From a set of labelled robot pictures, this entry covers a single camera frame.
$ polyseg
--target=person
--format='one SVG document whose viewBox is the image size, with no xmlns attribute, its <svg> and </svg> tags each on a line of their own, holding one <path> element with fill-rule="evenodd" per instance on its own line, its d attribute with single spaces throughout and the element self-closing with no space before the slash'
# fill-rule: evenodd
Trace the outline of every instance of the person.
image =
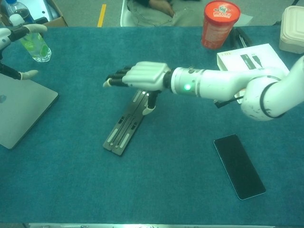
<svg viewBox="0 0 304 228">
<path fill-rule="evenodd" d="M 137 26 L 202 26 L 207 1 L 128 0 Z"/>
</svg>

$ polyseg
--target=water bottle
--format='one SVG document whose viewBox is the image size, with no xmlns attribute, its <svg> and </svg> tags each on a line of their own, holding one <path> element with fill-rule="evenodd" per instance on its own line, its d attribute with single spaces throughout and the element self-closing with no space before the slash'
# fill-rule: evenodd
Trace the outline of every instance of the water bottle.
<svg viewBox="0 0 304 228">
<path fill-rule="evenodd" d="M 8 3 L 7 13 L 9 16 L 17 13 L 24 19 L 25 22 L 29 24 L 35 23 L 29 9 L 24 4 L 18 2 L 17 0 L 6 0 L 6 2 Z"/>
<path fill-rule="evenodd" d="M 19 14 L 11 15 L 9 20 L 13 26 L 25 23 Z M 51 59 L 52 51 L 39 33 L 28 33 L 20 41 L 35 61 L 48 62 Z"/>
</svg>

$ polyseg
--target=cardboard box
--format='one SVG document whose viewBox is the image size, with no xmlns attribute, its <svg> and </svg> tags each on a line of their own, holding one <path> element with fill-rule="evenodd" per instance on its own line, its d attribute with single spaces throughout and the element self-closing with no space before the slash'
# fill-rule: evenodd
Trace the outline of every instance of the cardboard box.
<svg viewBox="0 0 304 228">
<path fill-rule="evenodd" d="M 63 14 L 61 10 L 58 8 L 56 3 L 53 0 L 47 0 L 48 4 L 54 8 L 54 10 L 60 15 L 59 18 L 56 18 L 52 21 L 49 21 L 47 23 L 44 23 L 45 26 L 48 27 L 67 27 L 67 23 L 63 17 Z M 9 18 L 7 15 L 4 13 L 5 9 L 3 9 L 3 6 L 1 5 L 0 7 L 0 23 L 4 26 L 11 26 Z"/>
<path fill-rule="evenodd" d="M 288 68 L 270 44 L 217 53 L 217 64 L 220 70 L 226 71 L 246 71 L 255 68 L 276 67 L 281 68 L 286 75 L 289 73 Z M 242 89 L 234 97 L 243 96 L 244 93 L 245 89 Z"/>
</svg>

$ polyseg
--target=chair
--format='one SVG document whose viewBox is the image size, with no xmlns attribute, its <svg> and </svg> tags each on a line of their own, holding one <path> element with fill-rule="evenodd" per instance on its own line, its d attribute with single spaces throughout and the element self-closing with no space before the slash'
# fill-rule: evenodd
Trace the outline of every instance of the chair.
<svg viewBox="0 0 304 228">
<path fill-rule="evenodd" d="M 127 7 L 127 0 L 123 0 L 122 13 L 120 16 L 120 26 L 121 27 L 136 27 L 133 22 L 131 12 Z"/>
</svg>

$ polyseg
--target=green indicator light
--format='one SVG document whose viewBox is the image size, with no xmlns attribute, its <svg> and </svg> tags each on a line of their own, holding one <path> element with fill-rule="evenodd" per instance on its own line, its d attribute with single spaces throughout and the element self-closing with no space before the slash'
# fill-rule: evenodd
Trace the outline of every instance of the green indicator light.
<svg viewBox="0 0 304 228">
<path fill-rule="evenodd" d="M 184 89 L 187 90 L 187 91 L 191 90 L 191 85 L 186 84 L 186 85 L 184 86 Z"/>
</svg>

